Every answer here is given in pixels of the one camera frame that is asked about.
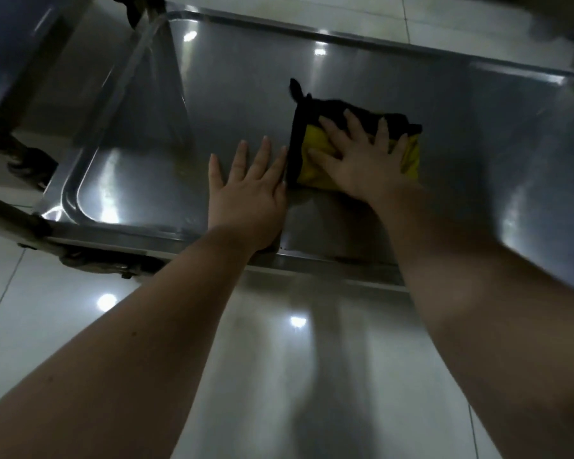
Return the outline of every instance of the stainless steel table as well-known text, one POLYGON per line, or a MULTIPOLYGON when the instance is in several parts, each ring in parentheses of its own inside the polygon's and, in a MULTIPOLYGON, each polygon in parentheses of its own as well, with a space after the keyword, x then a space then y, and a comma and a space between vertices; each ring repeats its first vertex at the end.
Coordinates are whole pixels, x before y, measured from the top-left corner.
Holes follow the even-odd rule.
MULTIPOLYGON (((174 256, 206 229, 211 152, 227 167, 242 138, 289 142, 291 77, 421 123, 439 208, 574 286, 574 77, 213 11, 162 16, 115 67, 38 206, 53 240, 174 256)), ((367 206, 290 197, 280 241, 253 264, 401 283, 367 206)))

